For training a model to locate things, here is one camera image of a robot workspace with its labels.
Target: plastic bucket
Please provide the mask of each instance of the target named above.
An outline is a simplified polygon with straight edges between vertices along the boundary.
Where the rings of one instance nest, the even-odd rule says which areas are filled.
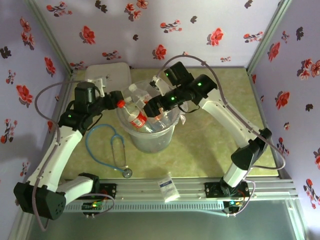
[[[137,87],[148,91],[148,93],[155,97],[160,94],[147,81],[136,83]],[[172,117],[172,123],[167,125],[165,129],[152,132],[142,133],[138,132],[124,117],[121,109],[116,109],[116,114],[119,119],[120,125],[129,133],[131,140],[135,147],[145,153],[158,153],[165,149],[171,142],[174,134],[175,126],[179,122],[180,110],[176,107],[168,114]]]

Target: red bottle label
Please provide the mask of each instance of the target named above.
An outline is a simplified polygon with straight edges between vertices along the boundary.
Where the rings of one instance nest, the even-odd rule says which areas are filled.
[[[131,121],[130,123],[137,129],[143,127],[147,121],[147,117],[142,114],[142,112],[139,113],[139,115],[136,117],[135,120]]]

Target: small plastic packet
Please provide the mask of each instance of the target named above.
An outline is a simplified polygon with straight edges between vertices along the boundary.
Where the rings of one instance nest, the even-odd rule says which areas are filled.
[[[165,203],[180,198],[179,192],[174,182],[172,181],[170,172],[167,174],[165,178],[159,180],[157,184],[160,187],[160,191]]]

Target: white lid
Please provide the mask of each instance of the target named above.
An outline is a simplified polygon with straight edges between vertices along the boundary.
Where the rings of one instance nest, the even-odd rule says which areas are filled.
[[[134,92],[136,89],[137,89],[137,85],[135,85],[134,83],[129,86],[130,92]]]
[[[130,96],[128,96],[128,97],[126,97],[126,98],[124,99],[124,101],[125,101],[126,103],[128,103],[128,102],[132,101],[132,98],[131,98]]]

